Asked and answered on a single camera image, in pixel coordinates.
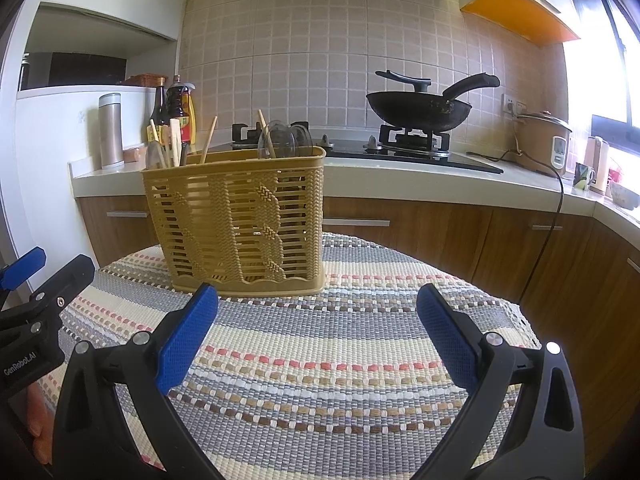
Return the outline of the person left hand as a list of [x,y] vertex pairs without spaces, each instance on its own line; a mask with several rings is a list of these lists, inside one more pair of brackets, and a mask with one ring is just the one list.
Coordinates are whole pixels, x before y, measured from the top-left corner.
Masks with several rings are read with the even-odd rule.
[[32,452],[40,464],[52,464],[54,417],[38,382],[27,388],[26,424],[32,435]]

